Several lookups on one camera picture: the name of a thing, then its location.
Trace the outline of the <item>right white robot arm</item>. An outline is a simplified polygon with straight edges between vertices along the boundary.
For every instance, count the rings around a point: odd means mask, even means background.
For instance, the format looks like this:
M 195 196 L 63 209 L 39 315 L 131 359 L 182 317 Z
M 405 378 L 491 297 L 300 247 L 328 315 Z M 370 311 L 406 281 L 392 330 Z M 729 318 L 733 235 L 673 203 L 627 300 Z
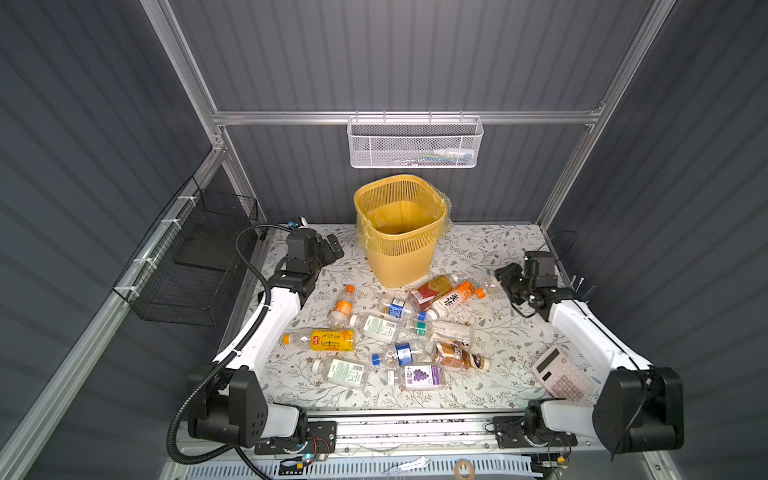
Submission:
M 510 263 L 493 273 L 493 286 L 562 333 L 588 361 L 601 388 L 595 402 L 589 390 L 564 371 L 568 359 L 550 348 L 533 365 L 550 396 L 532 400 L 519 431 L 539 448 L 572 437 L 596 439 L 611 454 L 670 451 L 683 447 L 684 393 L 681 377 L 656 367 L 633 351 L 605 326 L 577 292 L 561 287 L 552 253 L 528 251 L 521 264 Z

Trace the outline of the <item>brown coffee label bottle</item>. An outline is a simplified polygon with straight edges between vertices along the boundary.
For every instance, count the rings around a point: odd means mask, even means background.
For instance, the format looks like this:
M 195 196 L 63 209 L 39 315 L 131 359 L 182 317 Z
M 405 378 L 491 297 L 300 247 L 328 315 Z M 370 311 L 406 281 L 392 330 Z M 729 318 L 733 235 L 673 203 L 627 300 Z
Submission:
M 434 344 L 433 362 L 458 370 L 477 370 L 481 372 L 488 372 L 490 370 L 490 361 L 487 358 L 471 353 L 461 344 L 454 342 L 436 342 Z

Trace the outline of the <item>yellow label juice bottle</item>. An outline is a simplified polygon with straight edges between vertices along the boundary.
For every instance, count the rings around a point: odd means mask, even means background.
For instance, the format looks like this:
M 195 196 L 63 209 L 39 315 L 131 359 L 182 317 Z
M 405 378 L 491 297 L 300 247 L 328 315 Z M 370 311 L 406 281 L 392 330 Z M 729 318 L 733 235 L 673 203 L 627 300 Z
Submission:
M 356 337 L 353 330 L 309 328 L 285 333 L 282 344 L 304 351 L 350 352 L 355 349 Z

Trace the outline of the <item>orange white label bottle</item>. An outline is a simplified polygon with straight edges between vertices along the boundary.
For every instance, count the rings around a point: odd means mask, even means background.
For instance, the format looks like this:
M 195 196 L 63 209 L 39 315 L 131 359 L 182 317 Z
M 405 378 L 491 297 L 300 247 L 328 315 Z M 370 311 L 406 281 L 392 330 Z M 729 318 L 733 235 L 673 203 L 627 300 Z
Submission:
M 457 307 L 469 301 L 472 297 L 483 299 L 486 290 L 475 287 L 470 281 L 465 281 L 450 292 L 434 300 L 428 308 L 420 314 L 424 321 L 437 321 L 447 318 Z

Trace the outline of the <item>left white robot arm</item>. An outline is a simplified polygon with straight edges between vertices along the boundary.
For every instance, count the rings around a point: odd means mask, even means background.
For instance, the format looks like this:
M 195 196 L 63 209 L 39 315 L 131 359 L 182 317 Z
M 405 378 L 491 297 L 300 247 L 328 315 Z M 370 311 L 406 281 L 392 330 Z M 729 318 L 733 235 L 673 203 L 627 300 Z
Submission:
M 225 447 L 306 441 L 306 414 L 296 406 L 268 402 L 260 377 L 273 347 L 314 291 L 321 271 L 343 258 L 344 251 L 333 234 L 324 236 L 306 226 L 274 228 L 287 233 L 287 254 L 269 278 L 245 263 L 264 287 L 262 299 L 240 332 L 214 358 L 211 370 L 189 377 L 189 397 L 168 432 L 172 446 L 182 421 L 191 437 Z

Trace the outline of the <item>orange label clear bottle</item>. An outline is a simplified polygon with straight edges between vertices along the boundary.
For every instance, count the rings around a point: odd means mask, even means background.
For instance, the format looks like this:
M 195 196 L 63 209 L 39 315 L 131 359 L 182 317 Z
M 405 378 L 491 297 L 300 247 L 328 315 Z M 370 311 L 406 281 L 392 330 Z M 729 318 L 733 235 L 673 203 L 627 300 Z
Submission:
M 333 310 L 329 315 L 329 321 L 332 325 L 345 325 L 351 315 L 356 299 L 356 287 L 347 285 L 340 293 Z

